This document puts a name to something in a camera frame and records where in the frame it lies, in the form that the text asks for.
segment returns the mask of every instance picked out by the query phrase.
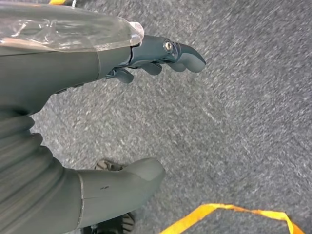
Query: gray carpet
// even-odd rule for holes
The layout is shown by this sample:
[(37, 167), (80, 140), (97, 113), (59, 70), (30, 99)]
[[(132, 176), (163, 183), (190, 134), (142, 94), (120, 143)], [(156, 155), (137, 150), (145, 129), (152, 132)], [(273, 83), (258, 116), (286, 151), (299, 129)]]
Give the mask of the gray carpet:
[[(100, 80), (53, 96), (35, 116), (35, 129), (56, 157), (73, 168), (91, 168), (103, 157), (159, 159), (168, 174), (137, 211), (135, 234), (159, 233), (206, 202), (285, 211), (312, 233), (310, 0), (97, 0), (85, 7), (192, 45), (208, 66), (198, 75), (137, 71), (130, 85)], [(185, 233), (288, 231), (283, 222), (216, 211)]]

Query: yellow strap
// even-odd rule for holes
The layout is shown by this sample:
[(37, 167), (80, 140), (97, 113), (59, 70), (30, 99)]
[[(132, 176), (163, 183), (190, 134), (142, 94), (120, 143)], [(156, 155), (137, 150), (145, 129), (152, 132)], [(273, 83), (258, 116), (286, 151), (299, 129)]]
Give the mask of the yellow strap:
[(288, 229), (290, 234), (304, 234), (300, 228), (298, 228), (295, 223), (290, 221), (290, 219), (284, 212), (277, 212), (277, 211), (263, 211), (263, 210), (248, 210), (239, 206), (234, 206), (230, 204), (221, 204), (221, 203), (209, 203), (203, 204), (197, 207), (193, 212), (180, 219), (179, 221), (171, 225), (168, 228), (166, 228), (162, 231), (160, 234), (181, 234), (187, 229), (190, 228), (191, 226), (201, 221), (202, 219), (208, 216), (216, 209), (227, 209), (227, 210), (235, 210), (240, 212), (251, 212), (258, 215), (262, 215), (267, 218), (276, 219), (281, 221), (286, 221), (288, 225)]
[(66, 0), (51, 0), (49, 4), (51, 5), (63, 5), (66, 2)]

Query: prosthetic hand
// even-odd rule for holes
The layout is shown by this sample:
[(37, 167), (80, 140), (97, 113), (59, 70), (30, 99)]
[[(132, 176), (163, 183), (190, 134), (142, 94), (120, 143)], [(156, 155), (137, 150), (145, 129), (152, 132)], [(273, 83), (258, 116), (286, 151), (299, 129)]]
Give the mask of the prosthetic hand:
[[(11, 10), (29, 12), (25, 7)], [(63, 7), (48, 13), (57, 15)], [(0, 45), (0, 234), (64, 233), (145, 203), (165, 176), (159, 161), (139, 160), (119, 172), (63, 168), (41, 146), (40, 134), (30, 133), (34, 121), (29, 115), (68, 88), (101, 78), (129, 83), (133, 76), (125, 68), (158, 75), (162, 64), (200, 72), (205, 62), (191, 47), (153, 36), (136, 45), (72, 53)]]

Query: plastic bag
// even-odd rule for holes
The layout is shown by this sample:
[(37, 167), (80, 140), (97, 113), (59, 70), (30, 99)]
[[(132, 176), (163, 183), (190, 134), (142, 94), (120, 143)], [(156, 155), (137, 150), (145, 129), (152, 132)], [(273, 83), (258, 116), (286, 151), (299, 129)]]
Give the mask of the plastic bag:
[(61, 52), (103, 51), (141, 42), (143, 27), (67, 6), (0, 2), (0, 46)]

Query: shoe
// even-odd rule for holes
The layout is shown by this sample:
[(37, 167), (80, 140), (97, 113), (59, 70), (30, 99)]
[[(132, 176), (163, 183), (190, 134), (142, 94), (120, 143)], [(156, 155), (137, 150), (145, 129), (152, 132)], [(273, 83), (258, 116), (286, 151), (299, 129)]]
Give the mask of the shoe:
[[(109, 160), (97, 162), (94, 170), (120, 171), (125, 165), (120, 165)], [(131, 213), (107, 220), (81, 229), (82, 234), (129, 234), (134, 226), (134, 217)]]

